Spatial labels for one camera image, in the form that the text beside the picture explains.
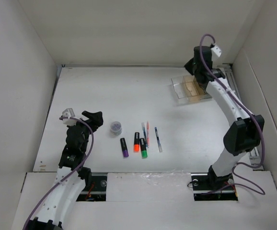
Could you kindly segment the purple highlighter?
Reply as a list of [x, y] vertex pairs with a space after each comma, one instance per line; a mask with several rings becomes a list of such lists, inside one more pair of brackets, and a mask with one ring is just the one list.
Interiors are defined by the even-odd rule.
[[125, 138], [120, 139], [120, 144], [121, 144], [121, 149], [122, 149], [122, 154], [124, 158], [129, 157], [128, 149], [127, 149], [127, 144]]

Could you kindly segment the teal pen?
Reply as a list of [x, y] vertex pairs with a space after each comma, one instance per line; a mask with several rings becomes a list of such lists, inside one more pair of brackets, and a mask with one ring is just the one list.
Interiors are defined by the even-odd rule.
[[142, 123], [141, 123], [141, 126], [142, 126], [142, 131], [143, 131], [143, 135], [144, 135], [144, 140], [145, 140], [145, 143], [146, 143], [146, 147], [148, 148], [147, 132], [146, 132], [146, 128], [145, 128], [145, 123], [142, 122]]

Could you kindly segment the orange highlighter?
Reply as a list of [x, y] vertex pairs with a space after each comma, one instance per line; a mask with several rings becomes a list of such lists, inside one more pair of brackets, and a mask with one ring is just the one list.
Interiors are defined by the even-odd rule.
[[134, 134], [134, 152], [139, 152], [140, 149], [140, 135], [139, 132]]

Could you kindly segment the orange pen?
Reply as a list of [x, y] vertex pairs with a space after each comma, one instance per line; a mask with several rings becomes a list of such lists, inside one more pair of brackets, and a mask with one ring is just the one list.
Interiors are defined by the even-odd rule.
[[146, 123], [146, 135], [147, 135], [147, 145], [150, 145], [150, 135], [149, 135], [149, 131], [150, 131], [150, 126], [149, 126], [149, 122], [147, 121]]

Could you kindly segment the green highlighter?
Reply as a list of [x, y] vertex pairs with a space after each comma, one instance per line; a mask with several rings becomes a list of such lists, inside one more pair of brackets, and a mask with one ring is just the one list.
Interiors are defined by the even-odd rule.
[[139, 139], [139, 144], [140, 144], [140, 151], [141, 151], [141, 156], [142, 158], [147, 158], [148, 153], [147, 153], [147, 147], [146, 147], [146, 141], [144, 138]]

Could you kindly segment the blue pen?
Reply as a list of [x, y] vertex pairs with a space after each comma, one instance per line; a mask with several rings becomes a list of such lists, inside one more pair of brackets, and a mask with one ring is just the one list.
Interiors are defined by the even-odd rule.
[[158, 150], [159, 150], [159, 152], [162, 152], [162, 145], [161, 145], [161, 142], [160, 142], [158, 129], [157, 129], [157, 127], [155, 127], [154, 129], [155, 129], [155, 135], [156, 135], [157, 144], [158, 144]]

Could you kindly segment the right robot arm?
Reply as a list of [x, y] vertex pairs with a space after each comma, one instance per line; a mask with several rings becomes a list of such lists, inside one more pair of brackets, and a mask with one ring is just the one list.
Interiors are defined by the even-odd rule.
[[184, 68], [195, 77], [199, 87], [209, 94], [225, 114], [230, 128], [223, 137], [224, 150], [208, 170], [207, 184], [217, 189], [228, 180], [233, 167], [261, 142], [264, 118], [252, 114], [231, 90], [220, 69], [212, 67], [212, 48], [194, 47], [194, 56]]

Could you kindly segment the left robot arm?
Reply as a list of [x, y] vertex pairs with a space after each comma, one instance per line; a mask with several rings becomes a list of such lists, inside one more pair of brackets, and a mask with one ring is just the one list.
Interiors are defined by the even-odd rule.
[[101, 111], [83, 111], [86, 120], [77, 118], [72, 109], [59, 118], [67, 126], [54, 183], [24, 223], [25, 230], [61, 230], [80, 193], [92, 185], [92, 172], [84, 167], [94, 144], [94, 133], [104, 123]]

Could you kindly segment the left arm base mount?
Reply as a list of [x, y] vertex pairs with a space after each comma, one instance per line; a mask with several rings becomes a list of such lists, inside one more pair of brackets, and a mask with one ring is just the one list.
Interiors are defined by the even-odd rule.
[[77, 202], [103, 202], [106, 201], [108, 173], [92, 173], [91, 182], [83, 189]]

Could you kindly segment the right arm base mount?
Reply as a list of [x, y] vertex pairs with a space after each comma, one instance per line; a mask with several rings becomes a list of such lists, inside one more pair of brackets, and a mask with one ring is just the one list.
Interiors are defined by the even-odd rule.
[[232, 174], [215, 179], [206, 172], [191, 173], [188, 187], [193, 189], [195, 201], [238, 201]]

